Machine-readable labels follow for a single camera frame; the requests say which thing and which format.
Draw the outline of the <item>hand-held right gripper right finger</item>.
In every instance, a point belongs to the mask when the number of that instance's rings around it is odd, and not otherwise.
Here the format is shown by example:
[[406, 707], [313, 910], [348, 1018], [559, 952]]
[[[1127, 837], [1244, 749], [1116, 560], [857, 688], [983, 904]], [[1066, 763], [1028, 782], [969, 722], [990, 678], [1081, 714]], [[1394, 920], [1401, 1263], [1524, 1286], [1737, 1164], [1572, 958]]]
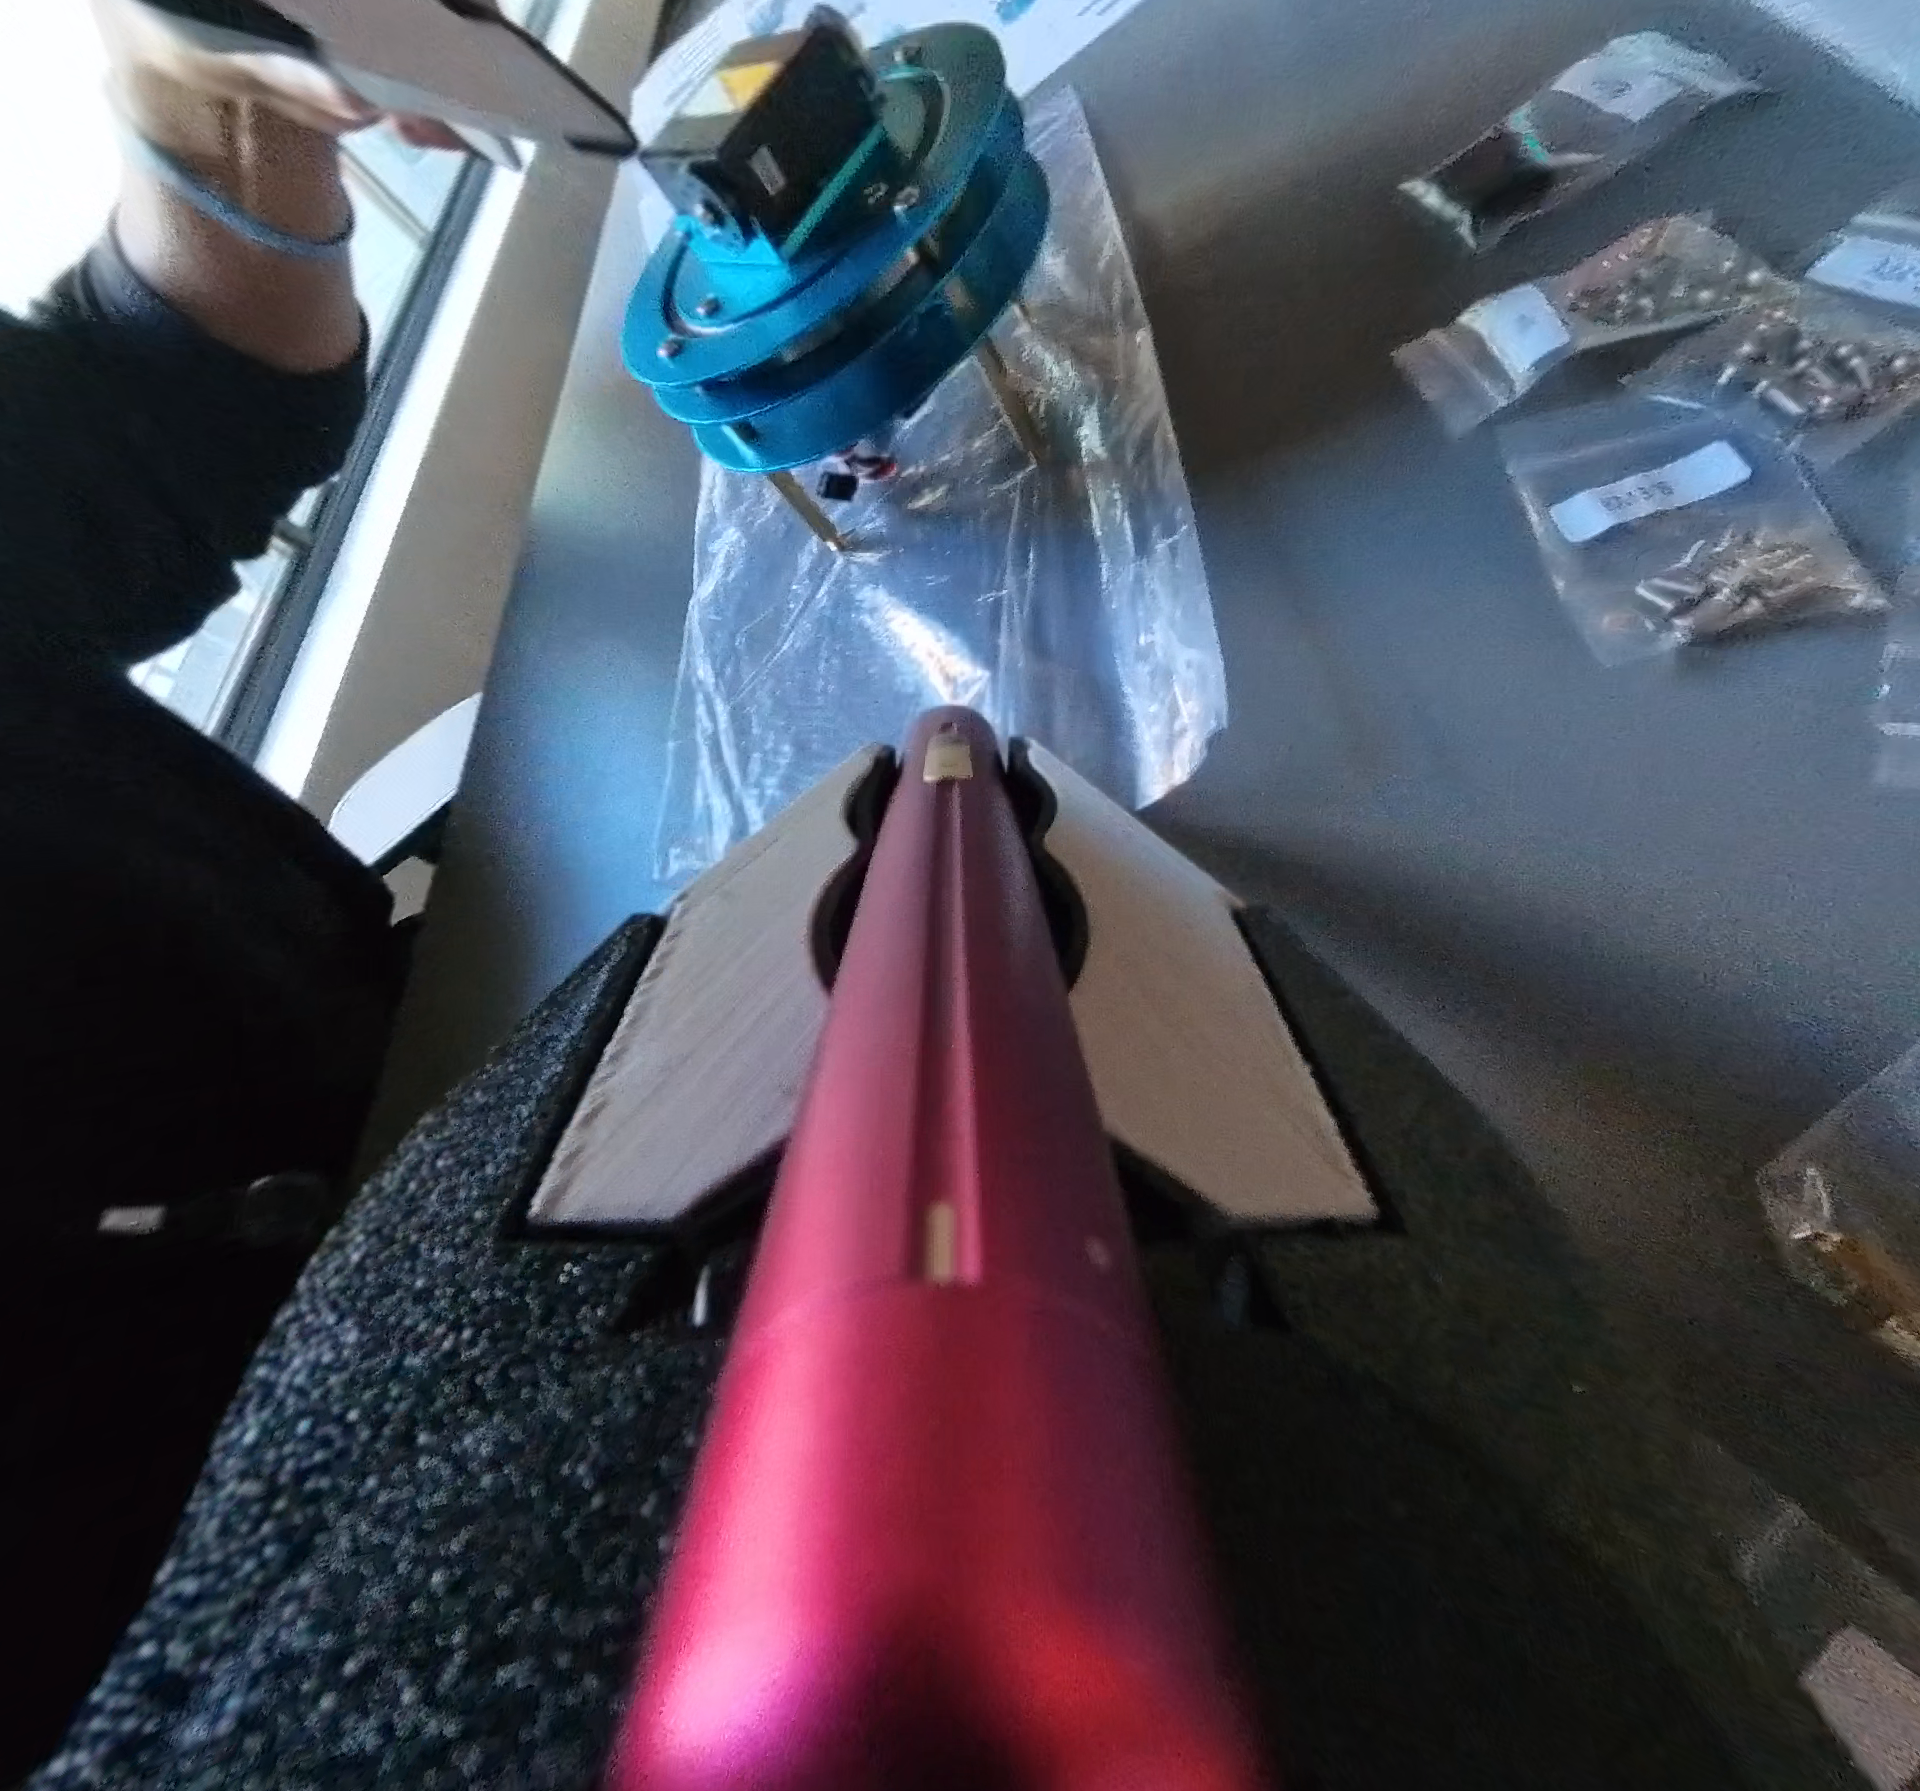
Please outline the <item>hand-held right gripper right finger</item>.
[[1042, 846], [1082, 907], [1069, 1008], [1107, 1136], [1235, 1225], [1380, 1204], [1242, 929], [1242, 903], [1042, 745]]

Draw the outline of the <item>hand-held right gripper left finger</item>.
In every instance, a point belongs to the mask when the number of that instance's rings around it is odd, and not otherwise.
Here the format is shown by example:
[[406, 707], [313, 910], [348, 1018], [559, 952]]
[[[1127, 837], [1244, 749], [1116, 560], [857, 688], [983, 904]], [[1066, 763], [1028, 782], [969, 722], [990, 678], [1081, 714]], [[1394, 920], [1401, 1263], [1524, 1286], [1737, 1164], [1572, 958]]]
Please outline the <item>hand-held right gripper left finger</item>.
[[819, 900], [853, 858], [862, 747], [668, 908], [529, 1208], [531, 1225], [681, 1225], [780, 1147], [827, 1020]]

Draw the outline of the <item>red electric screwdriver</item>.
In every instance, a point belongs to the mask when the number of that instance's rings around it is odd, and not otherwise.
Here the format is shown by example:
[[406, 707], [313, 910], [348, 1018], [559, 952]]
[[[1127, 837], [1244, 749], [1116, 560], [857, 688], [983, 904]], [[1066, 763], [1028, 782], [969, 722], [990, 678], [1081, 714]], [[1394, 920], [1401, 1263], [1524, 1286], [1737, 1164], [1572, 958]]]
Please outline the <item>red electric screwdriver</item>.
[[909, 728], [604, 1788], [1268, 1788], [992, 728]]

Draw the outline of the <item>blue round servo base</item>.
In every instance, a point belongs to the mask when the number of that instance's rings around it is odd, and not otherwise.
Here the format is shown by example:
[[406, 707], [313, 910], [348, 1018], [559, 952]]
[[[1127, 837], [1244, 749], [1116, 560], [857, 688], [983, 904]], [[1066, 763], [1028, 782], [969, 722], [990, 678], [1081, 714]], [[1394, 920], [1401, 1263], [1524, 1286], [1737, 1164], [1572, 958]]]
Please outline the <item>blue round servo base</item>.
[[622, 362], [705, 461], [769, 483], [846, 554], [830, 504], [886, 476], [893, 425], [973, 363], [1044, 462], [994, 333], [1037, 265], [1049, 191], [992, 31], [867, 46], [816, 6], [725, 47], [639, 163], [672, 220], [630, 295]]

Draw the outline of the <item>person's left hand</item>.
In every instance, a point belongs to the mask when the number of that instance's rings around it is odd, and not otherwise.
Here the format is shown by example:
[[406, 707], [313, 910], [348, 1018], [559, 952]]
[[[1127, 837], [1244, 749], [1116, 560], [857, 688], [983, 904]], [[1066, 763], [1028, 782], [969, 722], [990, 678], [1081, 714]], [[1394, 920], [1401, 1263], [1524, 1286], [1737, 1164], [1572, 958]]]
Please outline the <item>person's left hand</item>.
[[343, 144], [371, 109], [282, 51], [222, 50], [134, 0], [89, 0], [121, 120], [250, 213], [305, 235], [348, 210]]

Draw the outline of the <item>window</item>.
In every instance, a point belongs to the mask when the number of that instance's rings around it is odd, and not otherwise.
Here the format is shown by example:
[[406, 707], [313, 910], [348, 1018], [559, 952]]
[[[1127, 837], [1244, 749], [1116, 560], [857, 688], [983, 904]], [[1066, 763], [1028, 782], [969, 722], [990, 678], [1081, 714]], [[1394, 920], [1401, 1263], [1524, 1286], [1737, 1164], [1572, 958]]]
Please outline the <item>window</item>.
[[[4, 310], [19, 313], [106, 216], [117, 146], [87, 0], [4, 0]], [[433, 480], [465, 338], [534, 178], [348, 142], [353, 272], [371, 323], [371, 418], [348, 468], [307, 493], [239, 593], [136, 685], [330, 816], [416, 725], [484, 678], [515, 512]]]

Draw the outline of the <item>blue wristband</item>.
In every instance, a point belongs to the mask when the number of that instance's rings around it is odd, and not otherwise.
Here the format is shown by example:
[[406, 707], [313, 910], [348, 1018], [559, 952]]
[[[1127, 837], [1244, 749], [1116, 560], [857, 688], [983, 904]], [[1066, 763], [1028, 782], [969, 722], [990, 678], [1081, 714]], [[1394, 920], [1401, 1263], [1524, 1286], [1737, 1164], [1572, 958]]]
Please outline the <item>blue wristband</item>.
[[346, 220], [334, 232], [326, 235], [305, 235], [250, 213], [237, 200], [209, 185], [198, 171], [189, 170], [177, 155], [157, 146], [131, 124], [120, 126], [120, 144], [136, 170], [146, 171], [180, 202], [224, 230], [227, 235], [242, 243], [297, 263], [333, 263], [343, 260], [351, 253], [356, 234], [356, 213], [353, 206], [348, 206]]

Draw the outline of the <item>pale curved chair part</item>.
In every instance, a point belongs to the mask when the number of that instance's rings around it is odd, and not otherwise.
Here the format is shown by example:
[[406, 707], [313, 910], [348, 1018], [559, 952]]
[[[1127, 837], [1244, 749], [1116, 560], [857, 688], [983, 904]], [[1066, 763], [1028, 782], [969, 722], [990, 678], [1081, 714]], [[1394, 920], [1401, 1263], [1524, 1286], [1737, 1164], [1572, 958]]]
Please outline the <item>pale curved chair part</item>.
[[460, 795], [482, 695], [423, 722], [343, 795], [329, 834], [363, 866], [388, 877], [403, 865], [436, 865]]

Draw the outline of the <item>person's dark clothing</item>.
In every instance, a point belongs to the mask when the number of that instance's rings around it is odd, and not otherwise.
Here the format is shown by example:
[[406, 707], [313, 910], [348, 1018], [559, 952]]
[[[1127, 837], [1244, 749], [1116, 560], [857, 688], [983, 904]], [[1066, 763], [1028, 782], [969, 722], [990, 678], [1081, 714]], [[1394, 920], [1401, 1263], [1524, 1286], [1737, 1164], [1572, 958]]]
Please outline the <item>person's dark clothing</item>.
[[389, 894], [106, 658], [4, 637], [3, 1739], [50, 1758], [344, 1188]]

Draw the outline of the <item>clear plastic bag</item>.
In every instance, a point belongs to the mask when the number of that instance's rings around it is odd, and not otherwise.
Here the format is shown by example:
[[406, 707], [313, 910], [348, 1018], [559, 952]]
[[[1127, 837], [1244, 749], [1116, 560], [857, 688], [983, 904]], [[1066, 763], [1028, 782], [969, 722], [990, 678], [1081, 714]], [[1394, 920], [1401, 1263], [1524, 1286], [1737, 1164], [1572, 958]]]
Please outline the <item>clear plastic bag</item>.
[[975, 367], [896, 435], [898, 472], [833, 514], [847, 552], [773, 486], [704, 462], [654, 846], [668, 891], [939, 704], [1130, 810], [1190, 781], [1229, 722], [1159, 349], [1079, 92], [1034, 100], [1028, 133], [1049, 223], [994, 342], [1045, 462]]

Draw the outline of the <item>pile of small screw bags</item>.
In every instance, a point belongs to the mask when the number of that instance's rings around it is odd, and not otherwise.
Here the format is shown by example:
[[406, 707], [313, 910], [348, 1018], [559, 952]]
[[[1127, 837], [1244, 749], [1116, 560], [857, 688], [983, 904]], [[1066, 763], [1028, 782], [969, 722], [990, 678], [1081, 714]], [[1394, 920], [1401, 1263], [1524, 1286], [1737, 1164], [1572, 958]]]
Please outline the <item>pile of small screw bags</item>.
[[1916, 323], [1692, 213], [1399, 353], [1446, 424], [1568, 363], [1498, 456], [1596, 672], [1479, 647], [1506, 712], [1424, 936], [1539, 1064], [1553, 1200], [1662, 1342], [1916, 1416], [1916, 805], [1861, 722], [1916, 528]]

